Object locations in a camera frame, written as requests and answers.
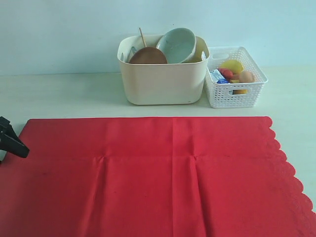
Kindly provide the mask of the red table cloth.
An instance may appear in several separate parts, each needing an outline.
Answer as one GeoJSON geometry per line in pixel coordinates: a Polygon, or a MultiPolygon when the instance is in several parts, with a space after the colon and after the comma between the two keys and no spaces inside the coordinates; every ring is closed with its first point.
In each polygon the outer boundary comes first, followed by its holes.
{"type": "Polygon", "coordinates": [[[313,237],[269,117],[31,119],[0,166],[3,237],[313,237]]]}

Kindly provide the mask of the brown wooden plate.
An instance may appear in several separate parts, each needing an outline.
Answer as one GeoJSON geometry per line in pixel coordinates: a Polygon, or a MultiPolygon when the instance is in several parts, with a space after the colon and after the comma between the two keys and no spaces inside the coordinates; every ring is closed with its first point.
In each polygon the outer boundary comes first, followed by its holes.
{"type": "Polygon", "coordinates": [[[129,60],[130,64],[167,64],[164,53],[155,47],[138,50],[129,60]]]}

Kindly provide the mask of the wooden chopstick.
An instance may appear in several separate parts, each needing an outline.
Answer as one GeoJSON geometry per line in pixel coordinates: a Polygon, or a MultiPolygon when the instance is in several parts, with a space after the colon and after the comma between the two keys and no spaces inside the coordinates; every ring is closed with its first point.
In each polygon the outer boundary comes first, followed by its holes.
{"type": "Polygon", "coordinates": [[[144,45],[144,47],[147,47],[146,40],[145,40],[145,37],[143,35],[143,32],[142,32],[141,28],[139,27],[138,29],[139,29],[139,32],[140,32],[140,36],[141,36],[143,45],[144,45]]]}

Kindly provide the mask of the pale green ceramic bowl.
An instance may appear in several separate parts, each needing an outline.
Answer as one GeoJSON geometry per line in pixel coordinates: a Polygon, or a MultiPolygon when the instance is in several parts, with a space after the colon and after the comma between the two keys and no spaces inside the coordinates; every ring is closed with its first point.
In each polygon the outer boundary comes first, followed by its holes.
{"type": "Polygon", "coordinates": [[[196,36],[187,28],[175,28],[165,33],[156,48],[166,57],[169,64],[190,61],[196,50],[196,36]]]}

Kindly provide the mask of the stainless steel cup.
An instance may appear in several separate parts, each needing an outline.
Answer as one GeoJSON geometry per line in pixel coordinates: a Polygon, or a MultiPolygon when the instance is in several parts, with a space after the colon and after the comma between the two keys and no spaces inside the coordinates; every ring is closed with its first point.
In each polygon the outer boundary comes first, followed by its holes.
{"type": "Polygon", "coordinates": [[[201,60],[205,61],[208,59],[208,54],[204,50],[201,52],[201,60]]]}

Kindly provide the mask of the blue white milk carton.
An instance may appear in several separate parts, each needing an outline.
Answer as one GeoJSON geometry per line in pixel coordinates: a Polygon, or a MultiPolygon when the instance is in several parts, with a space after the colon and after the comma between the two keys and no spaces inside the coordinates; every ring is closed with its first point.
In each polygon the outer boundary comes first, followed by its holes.
{"type": "Polygon", "coordinates": [[[209,71],[211,79],[216,84],[228,84],[229,82],[225,79],[225,77],[219,72],[218,69],[209,71]]]}

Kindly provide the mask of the red sausage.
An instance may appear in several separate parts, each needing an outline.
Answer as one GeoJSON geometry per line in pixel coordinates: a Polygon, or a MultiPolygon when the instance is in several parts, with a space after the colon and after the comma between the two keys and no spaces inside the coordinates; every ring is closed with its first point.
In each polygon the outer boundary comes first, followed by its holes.
{"type": "Polygon", "coordinates": [[[234,76],[234,73],[227,68],[219,68],[218,71],[226,80],[230,80],[234,76]]]}

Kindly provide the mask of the yellow cheese wedge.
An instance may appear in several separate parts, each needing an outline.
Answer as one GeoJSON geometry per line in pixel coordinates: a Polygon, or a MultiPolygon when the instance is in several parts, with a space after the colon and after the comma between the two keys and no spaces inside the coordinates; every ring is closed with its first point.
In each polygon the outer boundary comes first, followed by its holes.
{"type": "MultiPolygon", "coordinates": [[[[239,83],[239,80],[238,79],[231,79],[230,83],[237,84],[237,83],[239,83]]],[[[243,87],[236,87],[231,92],[232,95],[240,95],[240,94],[247,94],[247,93],[248,93],[248,90],[244,89],[243,87]]]]}

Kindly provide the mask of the yellow lemon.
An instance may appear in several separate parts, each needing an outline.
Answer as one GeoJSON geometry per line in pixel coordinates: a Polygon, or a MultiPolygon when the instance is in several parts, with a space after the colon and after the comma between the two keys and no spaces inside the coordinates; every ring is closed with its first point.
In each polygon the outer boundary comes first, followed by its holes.
{"type": "Polygon", "coordinates": [[[222,64],[220,64],[219,68],[228,69],[233,74],[240,74],[244,70],[242,63],[235,59],[224,61],[222,64]]]}

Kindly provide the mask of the metal table knife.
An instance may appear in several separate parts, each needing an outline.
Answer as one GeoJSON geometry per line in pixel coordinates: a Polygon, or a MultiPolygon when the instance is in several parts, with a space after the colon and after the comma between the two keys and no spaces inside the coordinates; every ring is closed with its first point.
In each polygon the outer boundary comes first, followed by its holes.
{"type": "Polygon", "coordinates": [[[127,58],[127,63],[130,62],[131,58],[137,53],[137,49],[132,46],[130,51],[129,51],[129,54],[128,54],[128,58],[127,58]]]}

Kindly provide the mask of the cream plastic tub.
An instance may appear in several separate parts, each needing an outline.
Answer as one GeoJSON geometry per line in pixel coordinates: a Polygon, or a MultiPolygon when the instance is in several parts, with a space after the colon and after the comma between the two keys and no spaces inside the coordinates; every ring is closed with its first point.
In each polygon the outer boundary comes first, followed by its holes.
{"type": "Polygon", "coordinates": [[[210,52],[206,42],[196,37],[195,57],[198,62],[181,64],[129,64],[127,58],[132,46],[140,49],[140,36],[123,39],[117,52],[125,95],[135,105],[191,104],[200,99],[207,72],[210,52]],[[201,52],[208,59],[201,60],[201,52]]]}

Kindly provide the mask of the white perforated plastic basket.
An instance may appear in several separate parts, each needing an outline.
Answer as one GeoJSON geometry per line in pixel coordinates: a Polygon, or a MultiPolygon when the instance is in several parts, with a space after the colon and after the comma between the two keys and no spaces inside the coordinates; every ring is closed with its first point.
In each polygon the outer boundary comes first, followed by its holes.
{"type": "Polygon", "coordinates": [[[209,52],[204,89],[211,107],[217,109],[254,107],[268,79],[248,51],[243,46],[223,46],[210,47],[209,52]],[[255,82],[218,84],[212,72],[227,60],[239,61],[246,71],[254,75],[255,82]]]}

